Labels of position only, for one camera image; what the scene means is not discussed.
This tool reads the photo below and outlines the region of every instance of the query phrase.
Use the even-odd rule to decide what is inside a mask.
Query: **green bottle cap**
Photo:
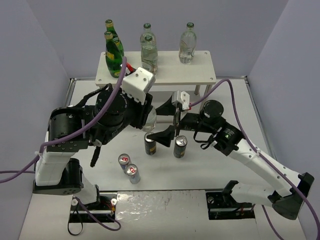
[[[113,37],[114,37],[114,35],[110,31],[106,31],[104,33],[104,38],[107,39],[107,40],[112,39]]]
[[[147,22],[147,23],[145,23],[145,24],[143,25],[143,28],[149,29],[149,28],[151,28],[151,24]]]
[[[152,36],[151,35],[147,35],[147,36],[145,36],[145,38],[144,38],[147,42],[151,42],[152,41]]]
[[[192,29],[195,25],[194,25],[193,22],[188,22],[188,23],[186,24],[186,26],[187,26],[187,28]]]
[[[113,27],[114,22],[111,19],[105,20],[106,27]]]

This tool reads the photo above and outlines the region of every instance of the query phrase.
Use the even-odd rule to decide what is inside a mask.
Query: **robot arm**
[[[173,125],[163,132],[149,135],[148,138],[170,146],[174,135],[178,136],[181,130],[193,131],[193,139],[201,143],[203,150],[213,147],[232,159],[244,164],[257,173],[270,187],[242,184],[230,181],[222,191],[224,201],[232,206],[239,203],[253,203],[272,207],[281,216],[295,220],[304,203],[298,193],[285,179],[272,169],[261,154],[265,156],[278,170],[280,170],[306,197],[309,194],[314,177],[309,173],[299,174],[283,166],[257,146],[254,151],[242,132],[229,124],[223,117],[224,108],[215,100],[207,101],[199,114],[186,113],[184,95],[186,92],[174,93],[161,107],[157,108],[158,115],[173,115]],[[211,134],[208,140],[197,140],[197,133]]]
[[[79,160],[72,156],[81,149],[95,146],[90,164],[93,167],[102,145],[110,142],[128,125],[141,129],[152,109],[152,95],[148,91],[155,80],[152,73],[139,67],[123,79],[121,90],[97,124],[68,142],[48,146],[35,167],[33,193],[74,195],[85,205],[99,202],[98,186],[86,179]],[[110,84],[88,94],[92,97],[98,93],[95,105],[85,105],[88,99],[84,98],[74,107],[54,110],[49,119],[45,141],[63,138],[81,129],[100,112],[112,91]]]

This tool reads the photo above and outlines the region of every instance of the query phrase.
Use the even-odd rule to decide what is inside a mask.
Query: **soda can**
[[[148,138],[149,135],[154,134],[153,132],[147,132],[144,135],[144,148],[145,153],[148,155],[153,155],[157,151],[157,143],[151,139]]]
[[[137,184],[140,181],[138,167],[135,164],[128,164],[125,168],[125,174],[129,176],[132,184]]]
[[[173,155],[178,159],[182,158],[185,155],[187,144],[186,136],[177,136],[174,141]]]
[[[122,168],[123,172],[126,173],[126,166],[128,164],[131,164],[131,159],[130,159],[129,155],[126,153],[122,153],[118,157],[118,162],[119,162],[120,167]]]

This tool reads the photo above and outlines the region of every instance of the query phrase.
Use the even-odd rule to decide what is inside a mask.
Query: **wall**
[[[320,1],[289,0],[255,63],[249,83],[278,160],[315,177],[309,199],[320,215]],[[308,239],[316,227],[305,205]]]
[[[20,170],[39,150],[51,111],[65,102],[69,81],[25,0],[0,2],[0,32],[0,171]],[[0,239],[19,238],[33,179],[23,174],[0,184]]]
[[[193,21],[197,49],[211,52],[217,76],[248,75],[288,0],[27,0],[71,77],[95,77],[113,19],[126,51],[140,50],[150,22],[159,50],[178,50]]]

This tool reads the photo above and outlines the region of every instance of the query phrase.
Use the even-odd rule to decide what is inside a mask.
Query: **green glass bottle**
[[[111,32],[113,34],[114,42],[119,41],[119,44],[117,45],[117,47],[118,47],[121,55],[124,56],[125,55],[124,46],[122,45],[122,42],[121,42],[121,40],[115,30],[114,22],[111,19],[106,20],[105,27],[106,27],[107,32]]]
[[[105,38],[105,62],[112,77],[118,78],[121,71],[122,55],[117,47],[119,40],[114,41],[114,35],[110,31],[104,33]]]

